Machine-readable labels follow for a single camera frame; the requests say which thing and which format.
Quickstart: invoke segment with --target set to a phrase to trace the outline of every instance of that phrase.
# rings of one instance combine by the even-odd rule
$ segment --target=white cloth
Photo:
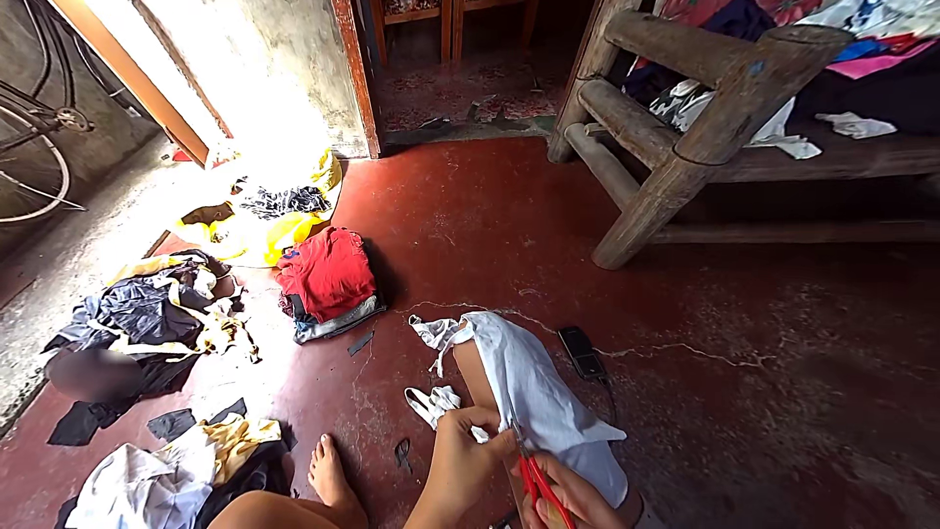
[[[832,123],[832,130],[852,139],[865,139],[866,137],[884,136],[898,132],[898,127],[887,121],[862,118],[854,112],[842,114],[817,114],[817,120]]]
[[[150,454],[125,443],[88,476],[69,529],[192,529],[212,492],[215,443],[190,429]]]
[[[450,386],[431,388],[430,395],[425,395],[418,388],[405,388],[405,401],[418,414],[418,417],[431,425],[431,429],[435,432],[437,431],[437,421],[444,417],[444,414],[449,410],[459,409],[461,406],[460,396],[454,393],[454,389]],[[479,426],[471,426],[470,433],[479,443],[490,440],[490,434]]]
[[[940,0],[839,0],[796,24],[837,27],[860,39],[905,33],[927,38],[940,35]]]
[[[466,313],[458,322],[442,319],[421,323],[412,315],[409,325],[425,344],[438,350],[432,370],[443,375],[441,360],[454,344],[473,339],[483,361],[503,431],[515,418],[532,444],[551,452],[584,477],[617,507],[627,495],[627,475],[614,459],[608,441],[627,434],[598,419],[578,401],[552,364],[534,334],[494,313]]]
[[[699,87],[698,81],[682,81],[669,91],[668,97],[657,98],[650,105],[650,112],[684,133],[714,97],[713,91],[696,94]],[[823,153],[823,150],[803,136],[787,136],[787,119],[790,118],[795,99],[791,97],[777,110],[745,147],[777,147],[797,160],[805,160]]]

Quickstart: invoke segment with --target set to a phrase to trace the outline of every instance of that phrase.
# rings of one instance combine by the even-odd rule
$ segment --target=bare foot
[[[310,473],[306,477],[310,486],[317,491],[323,504],[339,511],[347,527],[368,526],[366,511],[359,504],[355,492],[350,489],[343,474],[343,465],[339,453],[333,444],[333,438],[327,434],[320,437],[317,449],[310,455]]]

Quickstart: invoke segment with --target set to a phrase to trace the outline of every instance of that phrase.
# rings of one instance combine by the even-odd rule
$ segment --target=pink fabric
[[[904,55],[900,56],[872,56],[872,57],[862,57],[856,58],[853,60],[846,60],[842,62],[837,62],[830,64],[826,67],[827,70],[832,70],[833,72],[839,72],[842,75],[851,77],[853,79],[860,79],[869,73],[875,73],[886,68],[891,68],[896,64],[901,64],[903,61],[919,54],[920,52],[930,48],[936,44],[936,40],[928,40],[917,46],[911,48],[911,51],[907,52]]]
[[[662,18],[686,25],[701,26],[731,0],[666,0]],[[792,24],[807,16],[823,0],[757,0],[777,25]]]

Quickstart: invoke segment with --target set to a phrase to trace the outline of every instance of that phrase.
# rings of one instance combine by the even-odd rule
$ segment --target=bicycle wheel
[[[0,138],[33,129],[29,115],[0,103]],[[46,135],[0,152],[0,223],[48,214],[65,199],[70,183],[65,157]]]

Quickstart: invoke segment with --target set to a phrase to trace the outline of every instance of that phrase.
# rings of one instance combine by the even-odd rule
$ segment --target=toe
[[[320,444],[323,445],[323,452],[330,453],[335,450],[333,447],[333,438],[329,434],[323,434],[320,436]]]

